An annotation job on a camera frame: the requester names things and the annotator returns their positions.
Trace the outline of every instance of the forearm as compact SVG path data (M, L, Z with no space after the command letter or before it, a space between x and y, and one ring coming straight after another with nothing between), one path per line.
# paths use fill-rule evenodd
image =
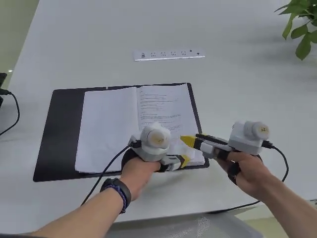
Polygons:
M262 201L290 238L315 238L317 210L277 178L266 185Z
M75 211L47 224L32 236L102 238L120 214L123 200L112 188L97 194Z

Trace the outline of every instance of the black clipboard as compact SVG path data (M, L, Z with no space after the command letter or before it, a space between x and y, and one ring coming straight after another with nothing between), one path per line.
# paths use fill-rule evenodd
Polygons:
M181 84L184 83L155 85L176 86ZM75 170L77 144L85 92L116 90L127 87L141 86L142 85L54 90L42 136L40 151L34 170L33 181L42 182L99 177L100 174L80 173ZM198 132L202 133L192 85L187 83L187 87L197 123ZM207 158L205 158L204 165L189 166L185 167L184 169L190 170L207 167L209 167L209 161ZM105 176L114 176L119 174L121 174L121 171L108 172L105 173Z

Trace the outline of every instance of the stack of paper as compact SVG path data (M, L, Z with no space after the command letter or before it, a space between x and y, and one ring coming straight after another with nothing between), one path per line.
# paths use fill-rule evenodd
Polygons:
M179 139L198 133L187 85L152 85L85 93L75 169L102 172L132 134L156 121L171 131L169 154L188 155L188 166L205 163L200 151ZM121 170L122 156L108 171Z

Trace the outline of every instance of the hand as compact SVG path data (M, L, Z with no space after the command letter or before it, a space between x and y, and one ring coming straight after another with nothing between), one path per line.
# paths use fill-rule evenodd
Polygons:
M233 162L238 162L241 169L236 176L238 187L258 200L263 199L268 184L277 179L258 157L250 154L230 152L227 161L216 160L226 172Z
M129 188L132 201L139 197L151 175L159 169L159 162L144 162L139 157L129 160L124 165L120 180Z

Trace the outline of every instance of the floor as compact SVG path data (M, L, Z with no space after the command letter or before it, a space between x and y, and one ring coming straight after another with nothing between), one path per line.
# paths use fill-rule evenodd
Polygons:
M39 0L0 0L0 72L8 77L3 84L7 88L15 64L19 58ZM252 214L261 212L265 219L252 220ZM266 238L286 238L286 234L265 206L237 215Z

